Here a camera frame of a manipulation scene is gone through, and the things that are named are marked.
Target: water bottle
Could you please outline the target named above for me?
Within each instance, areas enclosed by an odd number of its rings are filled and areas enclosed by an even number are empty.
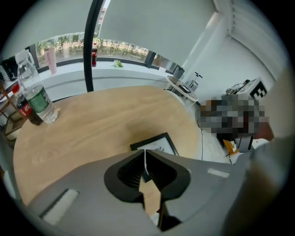
[[[30,53],[30,51],[28,49],[26,49],[26,52],[27,52],[27,55],[28,55],[29,62],[35,67],[35,62],[34,62],[33,55]]]
[[[36,68],[28,61],[26,51],[15,55],[18,65],[18,84],[30,107],[46,123],[57,118],[57,111],[48,97]]]

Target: black cable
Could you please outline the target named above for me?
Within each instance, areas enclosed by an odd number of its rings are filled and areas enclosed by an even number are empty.
[[[203,130],[201,129],[201,134],[202,134],[202,159],[203,160]]]

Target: coca-cola bottle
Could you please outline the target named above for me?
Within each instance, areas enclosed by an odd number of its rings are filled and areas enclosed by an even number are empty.
[[[12,87],[11,91],[14,93],[16,100],[16,107],[28,120],[35,125],[40,125],[42,119],[36,114],[36,112],[30,107],[28,101],[19,90],[19,85],[16,84]]]
[[[92,46],[92,55],[91,55],[91,65],[96,67],[96,57],[97,57],[97,46],[96,43]]]

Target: white floor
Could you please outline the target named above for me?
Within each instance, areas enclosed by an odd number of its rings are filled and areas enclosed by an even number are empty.
[[[200,109],[199,106],[196,104],[194,104],[193,106],[190,106],[192,102],[189,101],[188,99],[185,99],[184,97],[182,97],[182,100],[185,104],[185,107],[187,108],[187,111],[196,121],[195,114],[197,110]],[[198,143],[198,153],[196,154],[195,159],[231,164],[229,157],[226,157],[227,151],[221,147],[218,139],[216,138],[214,134],[211,134],[205,130],[201,132],[201,129],[199,134],[200,134],[200,138],[199,138],[200,141]]]

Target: pink bottle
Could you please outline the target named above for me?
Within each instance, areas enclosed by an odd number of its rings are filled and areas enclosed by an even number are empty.
[[[53,47],[45,49],[45,61],[48,64],[51,74],[56,73],[56,58],[55,58],[55,50]]]

